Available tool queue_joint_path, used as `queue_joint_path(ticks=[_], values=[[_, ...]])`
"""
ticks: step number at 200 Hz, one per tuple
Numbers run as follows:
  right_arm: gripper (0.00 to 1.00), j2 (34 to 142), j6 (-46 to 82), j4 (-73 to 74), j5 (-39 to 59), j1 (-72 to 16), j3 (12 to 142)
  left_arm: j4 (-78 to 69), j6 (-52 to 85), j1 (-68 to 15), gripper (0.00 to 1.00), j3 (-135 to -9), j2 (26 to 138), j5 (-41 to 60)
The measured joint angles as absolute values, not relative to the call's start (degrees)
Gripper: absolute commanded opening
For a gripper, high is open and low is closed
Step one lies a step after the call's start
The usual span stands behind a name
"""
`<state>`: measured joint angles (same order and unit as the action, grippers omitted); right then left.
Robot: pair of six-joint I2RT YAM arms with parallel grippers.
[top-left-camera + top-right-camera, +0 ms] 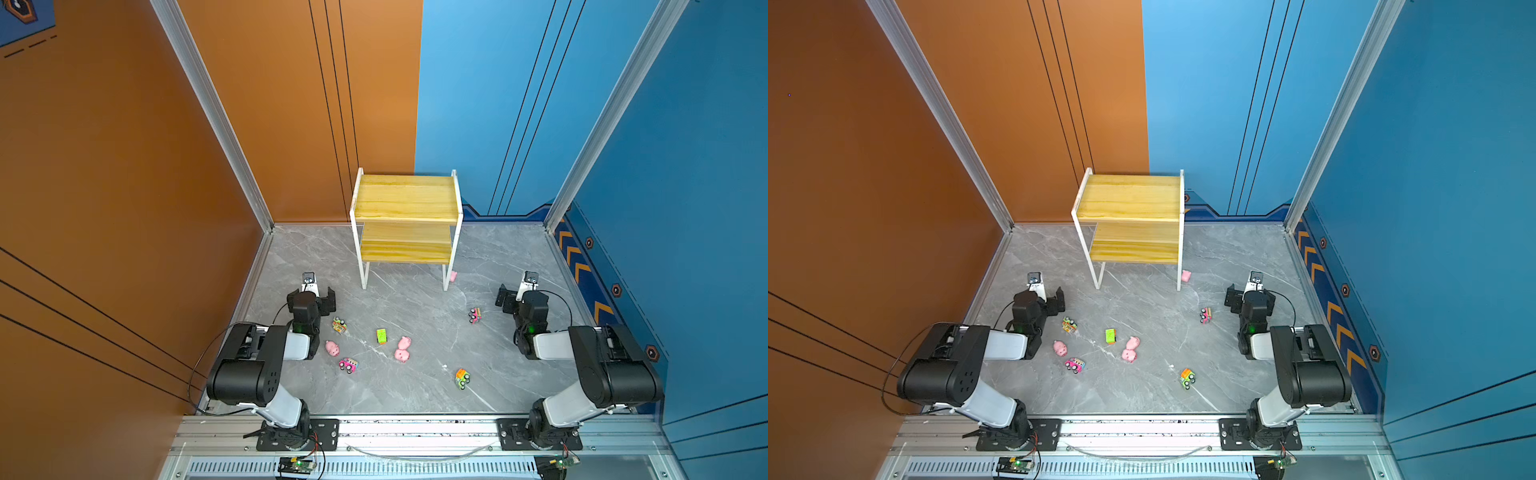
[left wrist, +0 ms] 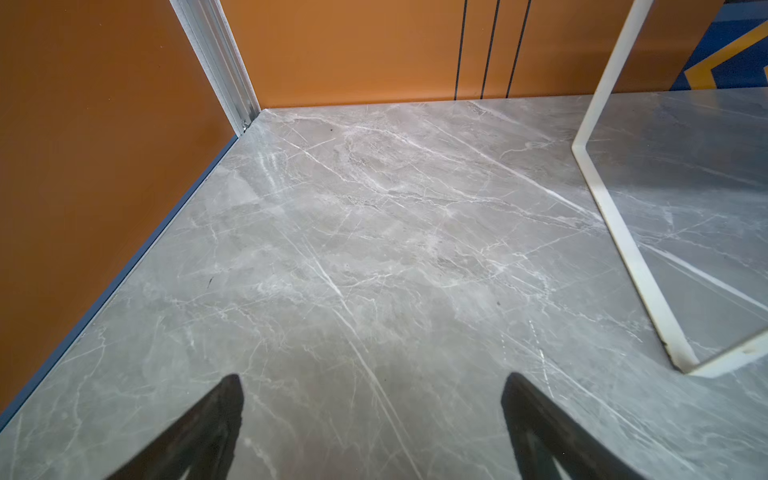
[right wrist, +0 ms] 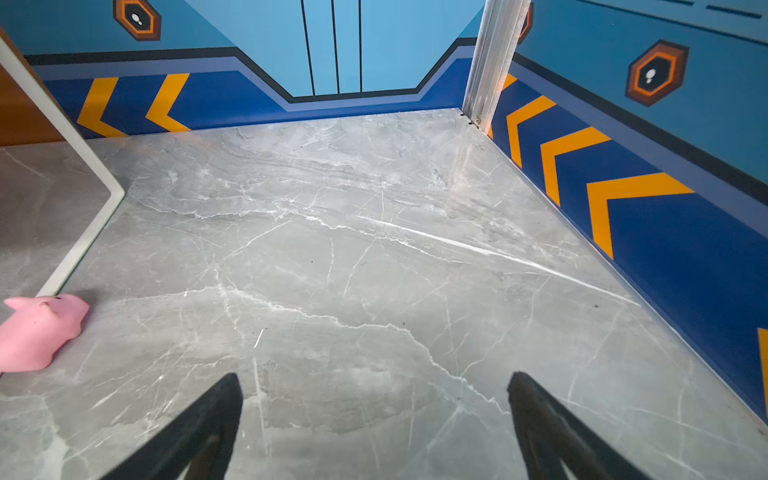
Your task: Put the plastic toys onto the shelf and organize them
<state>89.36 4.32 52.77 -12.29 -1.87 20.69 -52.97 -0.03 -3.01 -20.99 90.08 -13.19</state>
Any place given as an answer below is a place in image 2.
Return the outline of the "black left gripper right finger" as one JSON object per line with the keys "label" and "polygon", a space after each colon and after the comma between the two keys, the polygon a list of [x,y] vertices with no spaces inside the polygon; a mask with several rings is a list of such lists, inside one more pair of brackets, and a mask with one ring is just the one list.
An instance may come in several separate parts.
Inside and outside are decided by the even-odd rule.
{"label": "black left gripper right finger", "polygon": [[523,479],[640,479],[523,374],[507,377],[501,406]]}

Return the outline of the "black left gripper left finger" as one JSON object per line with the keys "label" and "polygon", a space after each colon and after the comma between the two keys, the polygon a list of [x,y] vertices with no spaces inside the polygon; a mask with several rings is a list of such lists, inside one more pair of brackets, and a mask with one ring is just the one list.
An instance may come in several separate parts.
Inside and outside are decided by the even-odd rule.
{"label": "black left gripper left finger", "polygon": [[111,479],[225,479],[242,425],[244,392],[229,374]]}

